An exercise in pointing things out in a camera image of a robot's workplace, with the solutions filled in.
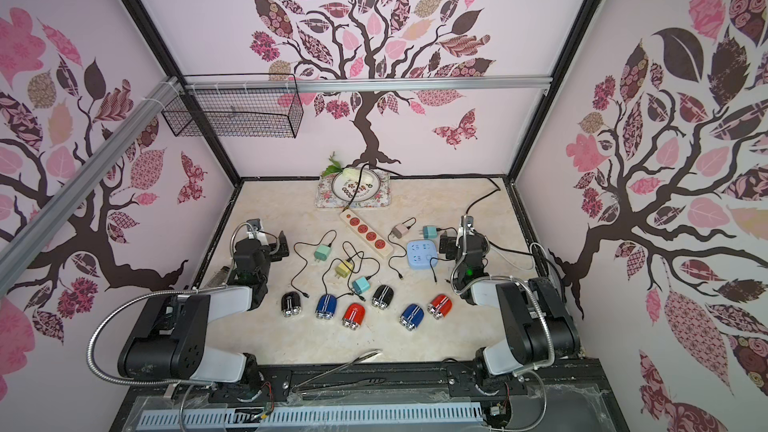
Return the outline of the black electric shaver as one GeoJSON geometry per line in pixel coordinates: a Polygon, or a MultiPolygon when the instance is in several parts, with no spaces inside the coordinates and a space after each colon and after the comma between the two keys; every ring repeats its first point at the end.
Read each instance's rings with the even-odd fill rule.
{"type": "Polygon", "coordinates": [[[374,307],[386,310],[392,303],[394,289],[388,285],[382,284],[375,290],[371,303],[374,307]]]}
{"type": "Polygon", "coordinates": [[[284,317],[294,317],[302,312],[301,295],[296,291],[285,293],[280,302],[281,313],[284,317]]]}

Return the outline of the red electric shaver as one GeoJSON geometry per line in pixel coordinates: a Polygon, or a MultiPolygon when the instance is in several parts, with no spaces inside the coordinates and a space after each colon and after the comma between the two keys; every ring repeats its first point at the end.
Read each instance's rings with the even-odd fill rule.
{"type": "Polygon", "coordinates": [[[352,303],[342,317],[342,325],[351,330],[357,330],[363,324],[365,314],[366,309],[362,304],[352,303]]]}
{"type": "Polygon", "coordinates": [[[452,310],[453,302],[446,294],[438,294],[427,305],[429,314],[436,320],[446,317],[452,310]]]}

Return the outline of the green USB charger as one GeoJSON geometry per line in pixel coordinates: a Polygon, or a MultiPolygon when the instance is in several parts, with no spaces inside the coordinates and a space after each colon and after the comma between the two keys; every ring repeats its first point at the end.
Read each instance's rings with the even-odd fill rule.
{"type": "Polygon", "coordinates": [[[325,262],[331,255],[332,246],[328,244],[319,244],[314,250],[314,259],[318,262],[325,262]]]}

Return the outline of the pink USB charger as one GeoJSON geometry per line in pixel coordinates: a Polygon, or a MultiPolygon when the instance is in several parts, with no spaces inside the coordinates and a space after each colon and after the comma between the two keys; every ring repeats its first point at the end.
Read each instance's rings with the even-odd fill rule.
{"type": "Polygon", "coordinates": [[[392,230],[391,230],[391,234],[392,234],[392,235],[393,235],[395,238],[397,238],[397,239],[401,239],[403,236],[405,236],[405,235],[406,235],[406,234],[409,232],[409,230],[410,230],[410,227],[409,227],[409,226],[406,226],[405,224],[403,224],[403,223],[400,223],[400,224],[397,224],[397,225],[395,225],[395,226],[392,228],[392,230]]]}

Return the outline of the blue electric shaver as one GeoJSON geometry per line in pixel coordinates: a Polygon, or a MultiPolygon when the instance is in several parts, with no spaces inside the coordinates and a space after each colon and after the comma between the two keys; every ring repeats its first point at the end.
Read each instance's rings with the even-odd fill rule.
{"type": "Polygon", "coordinates": [[[401,313],[399,323],[408,331],[415,330],[423,321],[425,312],[423,308],[416,304],[409,304],[401,313]]]}
{"type": "Polygon", "coordinates": [[[337,298],[330,293],[323,294],[318,300],[315,316],[322,320],[331,320],[336,313],[337,298]]]}

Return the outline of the yellow USB charger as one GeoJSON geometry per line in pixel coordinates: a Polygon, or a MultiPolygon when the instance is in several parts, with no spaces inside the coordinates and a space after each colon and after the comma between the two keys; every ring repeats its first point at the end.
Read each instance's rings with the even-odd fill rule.
{"type": "Polygon", "coordinates": [[[335,274],[340,277],[347,279],[355,269],[355,264],[351,260],[341,260],[335,267],[335,274]]]}

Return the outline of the teal USB charger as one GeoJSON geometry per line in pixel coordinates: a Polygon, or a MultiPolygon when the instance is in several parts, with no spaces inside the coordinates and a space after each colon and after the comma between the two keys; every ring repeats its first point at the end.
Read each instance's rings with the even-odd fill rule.
{"type": "Polygon", "coordinates": [[[439,237],[438,228],[434,225],[422,227],[422,237],[426,240],[433,240],[439,237]]]}
{"type": "Polygon", "coordinates": [[[357,295],[362,295],[371,288],[370,281],[366,277],[355,279],[351,282],[351,289],[357,295]]]}

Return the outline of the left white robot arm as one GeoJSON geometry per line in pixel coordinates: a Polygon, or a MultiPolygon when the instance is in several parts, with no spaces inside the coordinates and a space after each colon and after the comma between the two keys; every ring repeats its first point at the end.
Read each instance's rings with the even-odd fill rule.
{"type": "Polygon", "coordinates": [[[231,264],[220,286],[208,292],[154,296],[117,361],[121,377],[145,381],[237,383],[246,379],[253,357],[207,344],[208,325],[260,307],[268,294],[271,265],[289,255],[283,232],[273,235],[258,219],[241,225],[246,237],[230,239],[231,264]]]}

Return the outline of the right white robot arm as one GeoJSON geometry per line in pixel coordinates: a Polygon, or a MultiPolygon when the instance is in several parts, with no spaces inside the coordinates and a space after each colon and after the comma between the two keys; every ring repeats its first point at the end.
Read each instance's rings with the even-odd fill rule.
{"type": "Polygon", "coordinates": [[[474,227],[474,218],[460,218],[455,238],[457,255],[448,283],[470,305],[498,310],[503,339],[478,350],[475,362],[485,376],[520,376],[573,358],[581,340],[570,313],[547,278],[528,280],[492,275],[484,260],[490,241],[474,227]]]}

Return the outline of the glass spice jar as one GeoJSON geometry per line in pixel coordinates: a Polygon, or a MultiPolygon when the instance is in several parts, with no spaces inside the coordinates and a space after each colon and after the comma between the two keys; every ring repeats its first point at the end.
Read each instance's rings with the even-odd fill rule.
{"type": "Polygon", "coordinates": [[[226,286],[228,284],[231,269],[228,266],[224,266],[219,269],[206,283],[206,288],[216,288],[226,286]]]}

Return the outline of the blue square power cube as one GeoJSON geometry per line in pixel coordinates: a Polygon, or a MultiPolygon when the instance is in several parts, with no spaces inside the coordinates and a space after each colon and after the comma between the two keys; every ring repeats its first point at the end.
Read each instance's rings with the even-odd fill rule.
{"type": "Polygon", "coordinates": [[[438,257],[438,250],[431,240],[409,241],[406,246],[406,258],[412,270],[430,269],[431,262],[438,257]]]}

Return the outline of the beige power strip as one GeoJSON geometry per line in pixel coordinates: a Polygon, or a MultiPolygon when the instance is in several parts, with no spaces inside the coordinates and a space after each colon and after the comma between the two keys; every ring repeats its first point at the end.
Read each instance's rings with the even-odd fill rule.
{"type": "Polygon", "coordinates": [[[352,231],[356,238],[360,239],[379,257],[388,259],[394,252],[390,242],[353,210],[342,210],[339,213],[339,219],[352,231]]]}

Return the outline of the floral rectangular tray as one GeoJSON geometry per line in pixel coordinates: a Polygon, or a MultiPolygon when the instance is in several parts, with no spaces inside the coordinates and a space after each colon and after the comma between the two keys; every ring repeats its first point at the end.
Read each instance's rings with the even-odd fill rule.
{"type": "Polygon", "coordinates": [[[317,208],[382,208],[391,203],[390,175],[378,170],[365,170],[362,178],[342,173],[328,175],[318,184],[317,208]]]}

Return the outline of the green leaf sprig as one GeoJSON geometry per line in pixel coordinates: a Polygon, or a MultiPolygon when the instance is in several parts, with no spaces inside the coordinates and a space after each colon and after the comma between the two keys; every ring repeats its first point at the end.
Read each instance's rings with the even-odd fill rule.
{"type": "Polygon", "coordinates": [[[322,171],[321,177],[325,178],[327,176],[342,173],[345,169],[345,166],[336,158],[335,154],[332,153],[329,157],[329,165],[322,171]]]}

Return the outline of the pale green vegetable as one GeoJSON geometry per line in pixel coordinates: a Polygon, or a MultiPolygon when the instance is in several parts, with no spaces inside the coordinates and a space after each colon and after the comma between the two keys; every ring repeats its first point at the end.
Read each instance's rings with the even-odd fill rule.
{"type": "Polygon", "coordinates": [[[346,183],[346,182],[352,182],[352,181],[354,181],[354,182],[358,182],[358,181],[360,181],[360,180],[361,180],[361,176],[362,176],[362,174],[363,174],[363,172],[362,172],[362,170],[361,170],[361,169],[357,169],[357,168],[345,168],[345,169],[344,169],[344,170],[343,170],[343,171],[340,173],[340,177],[341,177],[341,181],[342,181],[343,183],[346,183]]]}

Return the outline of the aluminium rail back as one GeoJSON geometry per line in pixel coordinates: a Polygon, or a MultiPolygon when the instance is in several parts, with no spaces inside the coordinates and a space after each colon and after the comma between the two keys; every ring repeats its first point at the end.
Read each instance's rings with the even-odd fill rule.
{"type": "Polygon", "coordinates": [[[553,79],[546,75],[497,75],[484,77],[437,77],[394,79],[317,79],[299,80],[289,74],[285,80],[270,80],[269,75],[186,76],[184,89],[190,92],[212,90],[214,93],[236,90],[250,92],[274,89],[298,93],[342,93],[422,90],[547,90],[553,79]]]}

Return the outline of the aluminium rail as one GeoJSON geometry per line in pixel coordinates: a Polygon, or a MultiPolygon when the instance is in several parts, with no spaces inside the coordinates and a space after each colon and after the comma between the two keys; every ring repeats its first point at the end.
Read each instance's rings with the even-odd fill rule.
{"type": "Polygon", "coordinates": [[[236,90],[250,92],[274,89],[298,93],[342,93],[422,90],[547,90],[553,79],[546,75],[497,75],[484,77],[437,77],[394,79],[317,79],[299,80],[289,74],[285,80],[270,80],[269,75],[186,76],[184,89],[190,92],[212,90],[214,93],[236,90]]]}
{"type": "Polygon", "coordinates": [[[42,207],[39,215],[1,251],[1,294],[5,296],[20,276],[94,190],[144,127],[179,96],[182,85],[168,76],[139,103],[135,111],[77,169],[72,179],[42,207]]]}

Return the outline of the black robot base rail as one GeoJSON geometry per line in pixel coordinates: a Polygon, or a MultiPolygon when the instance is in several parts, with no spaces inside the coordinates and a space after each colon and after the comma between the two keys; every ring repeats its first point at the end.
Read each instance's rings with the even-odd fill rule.
{"type": "Polygon", "coordinates": [[[485,376],[475,361],[349,365],[262,366],[262,389],[253,399],[244,387],[190,390],[183,386],[132,388],[111,430],[136,431],[144,410],[179,413],[208,408],[476,403],[484,423],[321,426],[224,431],[625,431],[628,426],[596,359],[567,359],[516,378],[485,376]]]}

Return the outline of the aluminium rail left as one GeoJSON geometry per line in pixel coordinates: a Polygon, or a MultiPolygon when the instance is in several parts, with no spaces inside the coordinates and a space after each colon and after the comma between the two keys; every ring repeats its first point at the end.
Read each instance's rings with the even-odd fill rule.
{"type": "Polygon", "coordinates": [[[20,276],[94,190],[144,127],[179,96],[182,85],[168,76],[139,103],[135,111],[77,169],[72,179],[42,207],[39,215],[1,251],[1,294],[5,296],[20,276]]]}

